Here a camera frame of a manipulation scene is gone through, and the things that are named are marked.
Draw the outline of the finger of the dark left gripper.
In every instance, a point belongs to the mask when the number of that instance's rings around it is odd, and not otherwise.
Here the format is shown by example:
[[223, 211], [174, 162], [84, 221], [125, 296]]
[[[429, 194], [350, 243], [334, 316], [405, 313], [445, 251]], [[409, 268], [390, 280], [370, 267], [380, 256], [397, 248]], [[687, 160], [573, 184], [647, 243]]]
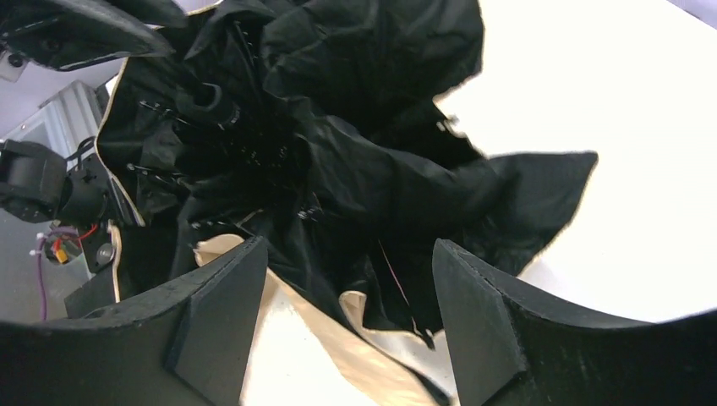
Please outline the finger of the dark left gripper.
[[184, 28], [174, 1], [2, 1], [1, 48], [56, 71], [173, 52], [156, 29]]

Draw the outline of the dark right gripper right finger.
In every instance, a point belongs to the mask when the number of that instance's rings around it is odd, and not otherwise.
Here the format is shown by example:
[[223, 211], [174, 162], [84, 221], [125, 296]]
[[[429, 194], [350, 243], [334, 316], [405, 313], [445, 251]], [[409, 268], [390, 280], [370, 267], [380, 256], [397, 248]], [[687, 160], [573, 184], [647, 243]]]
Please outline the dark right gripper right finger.
[[464, 405], [713, 405], [716, 314], [592, 310], [436, 241], [433, 274]]

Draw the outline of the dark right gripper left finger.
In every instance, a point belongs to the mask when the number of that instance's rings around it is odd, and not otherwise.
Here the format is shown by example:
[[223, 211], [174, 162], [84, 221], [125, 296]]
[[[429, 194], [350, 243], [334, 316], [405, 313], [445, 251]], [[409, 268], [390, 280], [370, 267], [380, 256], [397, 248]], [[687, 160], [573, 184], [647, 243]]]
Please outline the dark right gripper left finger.
[[266, 267], [252, 238], [85, 317], [3, 322], [2, 404], [239, 404]]

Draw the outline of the beige folding umbrella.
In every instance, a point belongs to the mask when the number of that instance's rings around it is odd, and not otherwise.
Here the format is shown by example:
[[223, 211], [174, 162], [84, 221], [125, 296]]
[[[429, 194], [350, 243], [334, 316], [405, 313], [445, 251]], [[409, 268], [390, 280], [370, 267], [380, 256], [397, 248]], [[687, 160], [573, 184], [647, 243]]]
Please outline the beige folding umbrella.
[[512, 276], [572, 220], [593, 151], [487, 157], [434, 97], [478, 74], [475, 1], [224, 1], [124, 62], [97, 141], [170, 277], [242, 239], [344, 378], [454, 405], [432, 270], [450, 239]]

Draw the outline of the aluminium rail frame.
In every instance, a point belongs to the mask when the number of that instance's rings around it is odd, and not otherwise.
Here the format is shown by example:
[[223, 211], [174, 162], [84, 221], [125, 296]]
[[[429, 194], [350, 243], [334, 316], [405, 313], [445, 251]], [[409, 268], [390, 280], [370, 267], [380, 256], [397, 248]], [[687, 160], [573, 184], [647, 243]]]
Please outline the aluminium rail frame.
[[1, 139], [33, 141], [70, 156], [81, 141], [97, 134], [108, 101], [106, 86], [75, 81], [14, 128], [3, 129]]

